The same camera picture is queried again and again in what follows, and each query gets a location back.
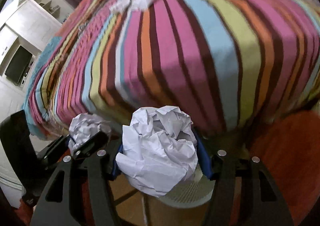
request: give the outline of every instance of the blue fabric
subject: blue fabric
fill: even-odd
[[[123,144],[119,146],[118,153],[123,153]],[[116,159],[113,160],[113,169],[112,169],[112,176],[114,180],[117,178],[117,176],[121,173],[119,170],[119,167],[117,165]]]
[[[29,86],[27,88],[25,102],[24,102],[24,104],[22,106],[22,109],[24,109],[24,112],[26,114],[27,124],[28,124],[30,133],[32,135],[37,136],[40,139],[45,139],[45,135],[40,131],[40,129],[36,126],[36,124],[33,121],[33,118],[31,116],[31,112],[30,112],[30,108],[29,108],[28,98],[29,98],[29,94],[31,92],[31,89],[32,89],[32,87],[33,87],[33,85],[35,83],[36,76],[37,76],[39,70],[47,63],[47,61],[51,57],[54,49],[56,48],[56,46],[58,45],[60,40],[61,40],[61,37],[53,37],[51,39],[51,41],[45,47],[44,51],[39,56],[39,60],[38,60],[38,62],[36,64],[36,66],[35,66],[35,70],[32,73],[32,76],[31,76],[31,79],[30,79],[30,83],[29,83]]]
[[[208,155],[198,133],[195,130],[192,130],[192,132],[197,140],[197,156],[201,171],[209,180],[211,180],[213,177],[211,158]]]

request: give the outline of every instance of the metal bolt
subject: metal bolt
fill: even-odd
[[[99,151],[97,152],[97,155],[98,155],[98,156],[104,156],[106,153],[107,153],[107,152],[106,152],[105,150],[101,149],[101,150],[99,150]]]
[[[220,155],[220,156],[226,156],[226,155],[227,155],[227,152],[224,151],[224,150],[219,150],[219,151],[218,151],[218,155]]]
[[[252,157],[252,161],[254,161],[255,163],[259,163],[260,162],[260,158],[259,157]]]
[[[65,163],[69,162],[70,160],[71,160],[71,156],[69,156],[69,155],[67,155],[67,156],[65,156],[65,157],[63,158],[63,161],[64,161]]]

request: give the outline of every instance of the television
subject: television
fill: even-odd
[[[11,81],[19,83],[25,69],[29,66],[31,59],[32,54],[22,46],[19,46],[4,74]]]

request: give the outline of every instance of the black bracket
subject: black bracket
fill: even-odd
[[[121,143],[121,138],[110,140],[105,148],[85,159],[64,157],[45,186],[30,225],[85,225],[84,218],[80,215],[83,207],[77,205],[82,202],[77,183],[84,172],[88,178],[95,225],[131,225],[119,218],[108,184],[109,180],[116,177],[115,157]]]
[[[242,178],[238,226],[293,226],[288,206],[259,158],[239,160],[215,156],[216,183],[203,225],[227,226],[233,207],[236,177]]]

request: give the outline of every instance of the striped blanket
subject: striped blanket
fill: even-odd
[[[96,113],[179,106],[209,134],[275,118],[320,93],[317,0],[155,0],[112,14],[83,0],[56,34],[24,109],[39,137]]]

